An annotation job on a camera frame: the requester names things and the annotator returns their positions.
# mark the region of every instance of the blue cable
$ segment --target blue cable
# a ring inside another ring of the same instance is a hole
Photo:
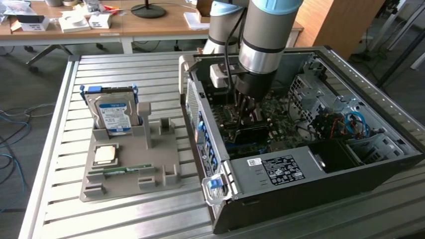
[[[4,156],[4,157],[8,157],[13,160],[15,164],[16,164],[16,167],[17,167],[17,171],[19,171],[19,175],[20,175],[20,182],[21,182],[21,195],[24,196],[25,195],[25,181],[24,181],[24,175],[21,173],[21,168],[20,168],[20,164],[19,164],[19,161],[13,158],[12,155],[9,154],[5,154],[5,153],[0,153],[0,156]],[[5,208],[3,208],[0,210],[0,213],[3,213],[11,206],[13,206],[19,201],[20,199],[17,199],[15,202],[11,203],[11,205]]]
[[[366,137],[368,137],[368,136],[369,136],[369,130],[368,130],[368,125],[366,125],[365,118],[364,118],[364,116],[362,116],[361,113],[354,112],[354,111],[352,111],[352,112],[349,112],[348,114],[345,114],[345,117],[344,117],[345,126],[346,126],[348,131],[349,131],[350,133],[354,133],[354,131],[352,130],[352,127],[350,127],[350,125],[349,125],[349,120],[348,120],[348,116],[349,116],[349,115],[356,115],[356,116],[360,118],[360,120],[361,120],[361,122],[362,122],[362,124],[364,124],[364,126],[365,126],[365,133],[366,133]]]
[[[3,115],[0,115],[0,118],[3,118],[7,122],[11,122],[11,123],[21,123],[27,126],[27,132],[23,134],[23,136],[15,140],[12,143],[9,144],[1,144],[0,145],[0,148],[4,148],[7,146],[11,146],[12,144],[17,143],[28,134],[29,134],[29,130],[31,130],[31,125],[27,123],[27,122],[23,122],[23,121],[13,121],[11,119],[8,119],[7,117],[4,117]]]

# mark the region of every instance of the office floor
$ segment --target office floor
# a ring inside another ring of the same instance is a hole
[[[369,29],[369,35],[374,35],[384,24],[384,20],[374,21],[373,26]],[[397,59],[404,49],[409,45],[413,38],[417,36],[418,31],[412,29],[408,35],[398,43],[396,49],[386,54],[386,60],[381,60],[374,68],[374,74],[381,77],[393,61]],[[148,42],[147,44],[139,44],[147,51],[156,47],[157,42]],[[175,41],[161,41],[156,52],[173,51]],[[117,54],[123,53],[121,44],[105,43],[107,52],[99,50],[95,44],[73,45],[69,46],[69,50],[75,54],[97,55],[104,53]],[[180,41],[180,47],[183,50],[195,50],[201,46],[200,40]],[[40,51],[44,47],[36,46],[36,51]],[[406,69],[412,62],[425,51],[425,42],[418,46],[414,53],[406,59],[402,66],[394,73],[398,75],[394,82],[386,87],[386,90],[398,102],[402,108],[417,118],[417,120],[425,124],[425,105],[421,104],[425,101],[425,64],[418,71]],[[17,107],[32,107],[43,103],[52,103],[56,101],[60,83],[63,79],[63,73],[67,65],[67,55],[60,50],[55,50],[48,57],[43,58],[35,66],[40,68],[40,73],[33,74],[28,72],[24,62],[29,60],[35,53],[24,51],[23,47],[16,47],[9,56],[0,57],[0,109],[7,110]],[[373,61],[366,63],[353,63],[357,69],[366,74],[368,68],[374,65]],[[29,135],[12,146],[16,156],[20,160],[23,172],[28,184],[33,184],[36,175],[39,160],[43,152],[44,140],[48,132],[51,117],[35,118],[31,121],[31,133]],[[0,136],[5,137],[11,135],[20,125],[5,122],[0,119]],[[4,148],[0,148],[0,153],[7,153]],[[0,180],[5,176],[5,170],[0,171]],[[29,198],[29,190],[25,195],[21,194],[21,184],[17,172],[13,176],[0,185],[0,208],[8,206],[12,202],[17,202],[11,206],[13,209],[24,209]],[[20,224],[23,220],[24,212],[8,212],[0,213],[0,238],[13,239],[17,237]]]

